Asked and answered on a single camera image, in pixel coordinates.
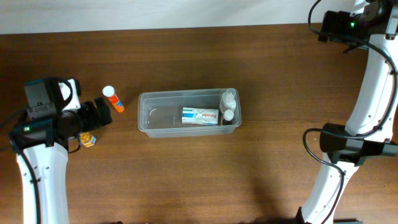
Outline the clear plastic container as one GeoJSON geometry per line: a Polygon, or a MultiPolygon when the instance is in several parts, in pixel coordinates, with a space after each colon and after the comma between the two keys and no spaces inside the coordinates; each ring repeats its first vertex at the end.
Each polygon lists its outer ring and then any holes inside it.
{"type": "Polygon", "coordinates": [[[242,123],[239,94],[234,88],[231,92],[237,107],[232,124],[211,126],[182,123],[184,108],[219,109],[221,96],[226,91],[225,88],[214,88],[143,93],[138,101],[138,128],[150,138],[231,134],[242,123]]]}

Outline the small jar gold lid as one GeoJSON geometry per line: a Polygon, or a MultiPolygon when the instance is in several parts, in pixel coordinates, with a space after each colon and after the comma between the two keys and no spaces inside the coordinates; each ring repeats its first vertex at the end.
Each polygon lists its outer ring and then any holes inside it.
{"type": "Polygon", "coordinates": [[[90,132],[85,132],[80,134],[80,143],[85,147],[94,146],[95,142],[96,138],[90,132]]]}

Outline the dark bottle white cap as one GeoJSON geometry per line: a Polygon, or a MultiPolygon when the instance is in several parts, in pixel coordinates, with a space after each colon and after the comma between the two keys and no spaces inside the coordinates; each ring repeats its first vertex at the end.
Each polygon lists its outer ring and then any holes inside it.
{"type": "Polygon", "coordinates": [[[222,115],[221,124],[223,126],[232,124],[234,118],[234,111],[226,110],[222,115]]]}

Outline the white Panadol box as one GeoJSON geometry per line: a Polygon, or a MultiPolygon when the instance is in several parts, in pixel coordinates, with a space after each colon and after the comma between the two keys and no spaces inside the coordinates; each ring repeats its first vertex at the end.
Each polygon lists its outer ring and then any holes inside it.
{"type": "Polygon", "coordinates": [[[219,111],[216,109],[187,108],[182,109],[183,124],[217,126],[219,111]]]}

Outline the white spray bottle clear cap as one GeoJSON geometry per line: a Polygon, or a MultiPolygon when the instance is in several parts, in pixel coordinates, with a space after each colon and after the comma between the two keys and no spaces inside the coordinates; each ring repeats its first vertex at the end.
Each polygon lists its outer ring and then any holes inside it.
{"type": "Polygon", "coordinates": [[[234,112],[236,107],[237,107],[236,90],[233,88],[228,88],[221,95],[220,111],[222,114],[224,114],[226,110],[231,110],[232,112],[234,112]]]}

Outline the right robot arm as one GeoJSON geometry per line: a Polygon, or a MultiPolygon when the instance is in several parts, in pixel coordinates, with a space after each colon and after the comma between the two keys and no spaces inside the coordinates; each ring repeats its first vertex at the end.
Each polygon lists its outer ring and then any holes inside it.
{"type": "Polygon", "coordinates": [[[312,192],[298,209],[296,223],[333,223],[350,178],[370,157],[397,155],[392,141],[397,109],[397,1],[356,1],[353,10],[327,11],[322,27],[311,28],[320,42],[367,49],[368,62],[354,110],[344,125],[316,131],[322,157],[312,192]]]}

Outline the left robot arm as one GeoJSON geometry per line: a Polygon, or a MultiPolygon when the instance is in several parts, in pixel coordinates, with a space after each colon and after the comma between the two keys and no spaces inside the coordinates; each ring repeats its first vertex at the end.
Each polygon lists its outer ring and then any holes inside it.
{"type": "Polygon", "coordinates": [[[69,223],[68,147],[81,133],[112,122],[102,97],[80,103],[74,78],[43,78],[24,84],[28,106],[9,133],[21,172],[24,223],[69,223]]]}

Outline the orange tablet tube white cap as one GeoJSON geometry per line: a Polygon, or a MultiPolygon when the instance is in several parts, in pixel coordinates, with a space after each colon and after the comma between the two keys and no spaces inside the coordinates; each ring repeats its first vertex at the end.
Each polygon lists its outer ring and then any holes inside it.
{"type": "Polygon", "coordinates": [[[115,110],[119,113],[124,111],[124,105],[122,104],[121,100],[118,98],[115,89],[108,85],[105,86],[102,90],[102,93],[110,103],[114,106],[115,110]]]}

